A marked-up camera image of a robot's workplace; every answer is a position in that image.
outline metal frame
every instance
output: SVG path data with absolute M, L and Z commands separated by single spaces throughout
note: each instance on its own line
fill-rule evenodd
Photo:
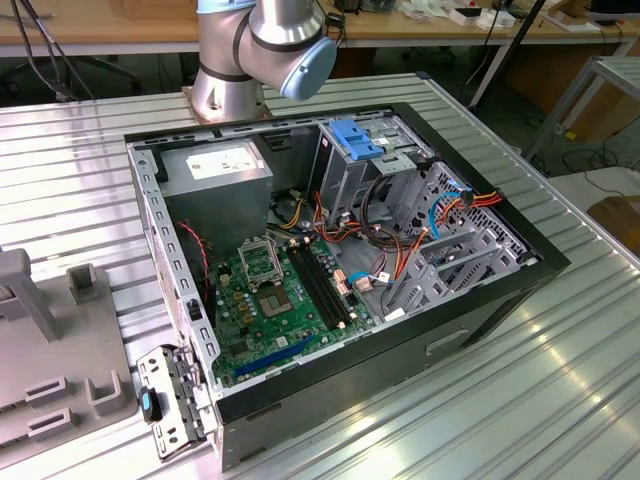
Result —
M 374 98 L 411 102 L 572 265 L 486 341 L 233 475 L 635 478 L 638 259 L 435 82 L 389 75 L 330 81 L 305 104 L 272 90 L 265 97 L 276 116 Z M 141 236 L 122 134 L 195 125 L 184 96 L 11 108 L 0 111 L 0 125 L 0 170 L 11 172 L 0 175 L 0 244 L 25 246 L 37 260 L 36 281 L 73 263 L 103 266 L 136 379 L 134 359 L 171 342 L 174 332 Z M 208 444 L 160 464 L 152 442 L 139 414 L 3 474 L 86 478 L 109 468 L 122 478 L 222 478 L 211 471 Z
M 596 80 L 587 90 L 585 96 L 578 102 L 569 117 L 573 119 L 577 118 L 582 112 L 582 109 L 589 104 L 597 88 L 604 84 L 605 81 L 611 82 L 627 95 L 640 100 L 640 74 L 636 72 L 640 72 L 640 59 L 638 59 L 638 57 L 624 59 L 616 57 L 594 57 L 589 60 L 547 116 L 531 145 L 523 152 L 524 158 L 531 160 L 534 157 L 546 141 L 549 133 L 551 133 L 555 125 L 560 121 L 562 115 L 573 105 L 578 96 L 583 92 L 587 83 L 594 78 Z M 565 120 L 565 124 L 569 122 L 569 117 Z

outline metal bracket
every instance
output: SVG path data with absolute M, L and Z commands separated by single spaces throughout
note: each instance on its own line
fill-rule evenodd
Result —
M 161 418 L 151 422 L 151 430 L 163 462 L 218 430 L 207 385 L 194 382 L 189 357 L 187 348 L 163 346 L 136 362 L 143 385 L 153 389 L 159 400 Z

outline blue wire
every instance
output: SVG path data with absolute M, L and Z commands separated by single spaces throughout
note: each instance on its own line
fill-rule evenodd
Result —
M 440 238 L 440 232 L 438 232 L 438 227 L 436 226 L 436 217 L 435 217 L 436 207 L 438 206 L 438 202 L 446 197 L 460 197 L 460 193 L 458 192 L 443 193 L 442 195 L 438 196 L 433 202 L 433 205 L 431 205 L 431 208 L 429 209 L 429 226 L 431 227 L 431 232 L 433 233 L 433 236 L 436 239 Z

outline table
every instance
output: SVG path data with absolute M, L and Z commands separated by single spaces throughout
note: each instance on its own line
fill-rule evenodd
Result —
M 325 10 L 337 11 L 333 0 L 319 0 Z M 477 2 L 489 6 L 490 0 Z M 119 0 L 33 0 L 40 13 L 53 13 L 47 28 L 64 47 L 67 55 L 116 55 L 136 53 L 181 53 L 198 51 L 198 28 L 192 20 L 130 20 L 125 17 Z M 362 12 L 347 14 L 348 41 L 344 48 L 427 47 L 482 45 L 487 31 L 479 27 L 462 27 L 448 18 L 434 18 L 418 23 L 394 12 L 378 14 Z M 471 101 L 478 103 L 498 65 L 507 53 L 520 24 L 512 29 L 496 29 L 489 45 L 499 50 L 489 66 L 480 87 Z M 332 32 L 335 38 L 338 32 Z M 602 33 L 572 34 L 549 21 L 539 20 L 532 26 L 524 44 L 565 45 L 590 43 L 618 43 L 615 55 L 625 56 L 640 36 L 640 27 L 631 22 L 615 27 L 603 27 Z M 42 40 L 32 35 L 38 56 L 47 55 Z M 0 57 L 23 57 L 25 49 L 15 24 L 0 21 Z
M 638 260 L 433 81 L 330 81 L 305 103 L 265 96 L 278 116 L 409 102 L 572 264 L 489 338 L 224 478 L 637 478 Z M 194 124 L 181 94 L 0 110 L 0 244 L 26 248 L 36 280 L 105 267 L 132 369 L 173 332 L 122 135 Z M 203 445 L 159 464 L 138 413 L 0 477 L 221 479 L 213 455 Z
M 587 83 L 594 79 L 596 79 L 596 81 L 594 81 L 584 93 L 582 99 L 575 105 L 570 116 L 577 118 L 579 112 L 581 112 L 591 98 L 593 98 L 592 90 L 594 88 L 596 90 L 600 88 L 605 81 L 612 83 L 636 100 L 640 100 L 640 57 L 594 57 L 589 60 L 556 104 L 553 111 L 546 118 L 531 145 L 525 150 L 524 157 L 527 160 L 531 160 L 538 150 L 540 150 L 560 118 L 583 93 Z

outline yellow wire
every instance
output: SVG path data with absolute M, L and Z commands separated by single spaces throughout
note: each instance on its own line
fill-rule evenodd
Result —
M 496 195 L 497 193 L 498 193 L 498 192 L 493 192 L 493 193 L 490 193 L 489 195 L 474 195 L 474 196 L 473 196 L 473 198 L 474 198 L 475 200 L 481 200 L 481 199 L 483 199 L 483 198 L 491 198 L 491 197 L 493 197 L 494 195 Z
M 293 219 L 285 225 L 282 226 L 285 230 L 289 230 L 296 226 L 298 220 L 300 219 L 300 212 L 302 211 L 302 200 L 298 200 L 298 208 L 296 208 L 296 214 L 293 216 Z

